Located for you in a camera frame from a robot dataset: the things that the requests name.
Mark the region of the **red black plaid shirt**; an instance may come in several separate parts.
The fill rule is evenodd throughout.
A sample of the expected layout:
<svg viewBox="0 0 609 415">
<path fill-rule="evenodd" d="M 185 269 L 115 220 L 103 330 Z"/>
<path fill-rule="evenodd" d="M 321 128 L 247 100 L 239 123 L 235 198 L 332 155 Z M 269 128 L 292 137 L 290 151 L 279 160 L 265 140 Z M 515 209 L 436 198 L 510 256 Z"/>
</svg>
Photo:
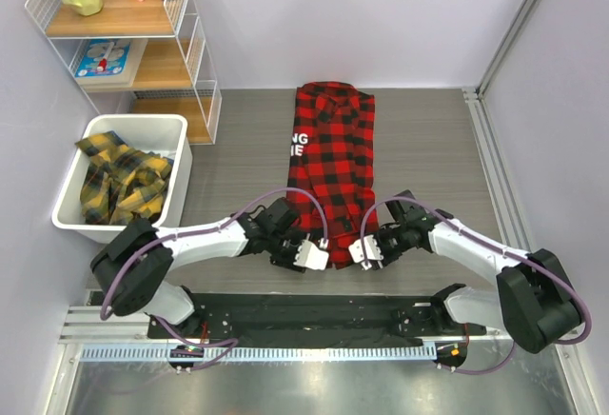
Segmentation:
<svg viewBox="0 0 609 415">
<path fill-rule="evenodd" d="M 328 230 L 328 266 L 353 264 L 348 247 L 360 234 L 363 216 L 375 203 L 375 97 L 340 82 L 311 82 L 297 88 L 287 186 L 299 210 L 301 230 L 315 236 Z"/>
</svg>

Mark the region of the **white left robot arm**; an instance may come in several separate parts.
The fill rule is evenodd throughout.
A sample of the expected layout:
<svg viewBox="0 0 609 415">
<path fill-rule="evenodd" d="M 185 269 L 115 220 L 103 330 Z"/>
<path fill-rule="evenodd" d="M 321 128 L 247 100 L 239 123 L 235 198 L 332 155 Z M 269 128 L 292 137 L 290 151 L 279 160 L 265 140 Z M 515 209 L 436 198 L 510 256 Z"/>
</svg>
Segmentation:
<svg viewBox="0 0 609 415">
<path fill-rule="evenodd" d="M 316 236 L 299 224 L 299 213 L 286 198 L 199 226 L 154 227 L 138 218 L 90 262 L 105 295 L 101 318 L 145 313 L 181 337 L 193 337 L 205 321 L 204 309 L 189 288 L 171 284 L 167 275 L 207 260 L 260 253 L 275 266 L 304 272 L 305 251 Z"/>
</svg>

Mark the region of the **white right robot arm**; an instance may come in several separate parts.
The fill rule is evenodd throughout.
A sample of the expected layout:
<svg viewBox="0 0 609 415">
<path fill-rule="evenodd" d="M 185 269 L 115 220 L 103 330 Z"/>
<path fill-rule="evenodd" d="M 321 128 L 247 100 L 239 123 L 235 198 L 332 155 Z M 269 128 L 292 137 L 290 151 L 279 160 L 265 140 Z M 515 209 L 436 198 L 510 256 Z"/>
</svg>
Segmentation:
<svg viewBox="0 0 609 415">
<path fill-rule="evenodd" d="M 454 215 L 428 206 L 406 190 L 383 200 L 393 221 L 360 233 L 362 265 L 380 269 L 411 248 L 423 249 L 477 273 L 492 290 L 457 287 L 429 311 L 442 334 L 472 323 L 501 329 L 529 353 L 550 345 L 577 345 L 592 332 L 589 307 L 573 288 L 559 258 L 501 244 Z"/>
</svg>

